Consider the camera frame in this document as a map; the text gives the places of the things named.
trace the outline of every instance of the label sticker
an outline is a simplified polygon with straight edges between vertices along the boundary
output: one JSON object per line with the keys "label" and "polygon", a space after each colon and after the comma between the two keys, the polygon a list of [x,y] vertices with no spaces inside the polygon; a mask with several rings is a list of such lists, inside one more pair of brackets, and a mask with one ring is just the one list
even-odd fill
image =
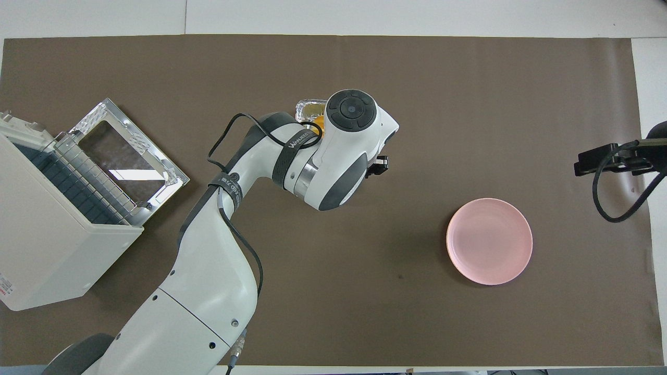
{"label": "label sticker", "polygon": [[0,274],[0,294],[3,296],[8,296],[14,291],[14,285],[5,277],[3,274]]}

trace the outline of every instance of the wire rack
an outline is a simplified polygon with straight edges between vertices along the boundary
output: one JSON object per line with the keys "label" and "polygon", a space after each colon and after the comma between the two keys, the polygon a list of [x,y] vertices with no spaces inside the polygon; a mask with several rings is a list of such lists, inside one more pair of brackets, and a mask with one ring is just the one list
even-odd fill
{"label": "wire rack", "polygon": [[130,225],[126,219],[137,203],[85,154],[75,135],[60,133],[32,154],[26,155],[32,164],[91,223]]}

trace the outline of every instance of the brown table mat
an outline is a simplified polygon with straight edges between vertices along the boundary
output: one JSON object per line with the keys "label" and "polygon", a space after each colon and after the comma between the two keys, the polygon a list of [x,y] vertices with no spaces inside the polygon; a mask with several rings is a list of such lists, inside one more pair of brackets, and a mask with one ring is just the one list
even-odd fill
{"label": "brown table mat", "polygon": [[[0,109],[55,135],[110,97],[192,182],[84,297],[0,304],[1,363],[46,363],[120,330],[169,272],[233,114],[293,112],[348,87],[401,124],[391,169],[331,212],[268,179],[246,195],[233,220],[265,286],[242,364],[663,363],[648,210],[605,222],[592,178],[572,171],[578,153],[640,136],[630,40],[277,35],[5,40]],[[602,184],[614,213],[643,188],[629,175]],[[482,197],[514,204],[533,231],[528,267],[502,286],[468,281],[444,249],[449,218]]]}

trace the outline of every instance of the round plate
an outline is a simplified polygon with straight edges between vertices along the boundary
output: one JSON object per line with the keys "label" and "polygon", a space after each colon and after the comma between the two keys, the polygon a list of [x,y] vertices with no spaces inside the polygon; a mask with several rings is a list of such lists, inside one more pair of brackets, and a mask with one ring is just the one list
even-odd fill
{"label": "round plate", "polygon": [[526,218],[495,198],[466,203],[447,227],[447,253],[465,277],[484,285],[506,283],[528,265],[533,235]]}

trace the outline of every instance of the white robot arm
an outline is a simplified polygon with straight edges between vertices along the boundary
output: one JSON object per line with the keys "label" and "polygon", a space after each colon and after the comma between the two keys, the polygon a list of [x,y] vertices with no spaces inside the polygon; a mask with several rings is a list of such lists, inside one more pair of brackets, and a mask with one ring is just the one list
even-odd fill
{"label": "white robot arm", "polygon": [[[84,341],[63,351],[45,374],[208,374],[245,332],[261,290],[229,222],[243,195],[268,177],[317,210],[336,208],[398,130],[359,90],[335,93],[325,112],[321,140],[287,113],[258,119],[188,215],[164,282],[115,338],[98,340],[97,354]],[[85,349],[88,356],[81,355]]]}

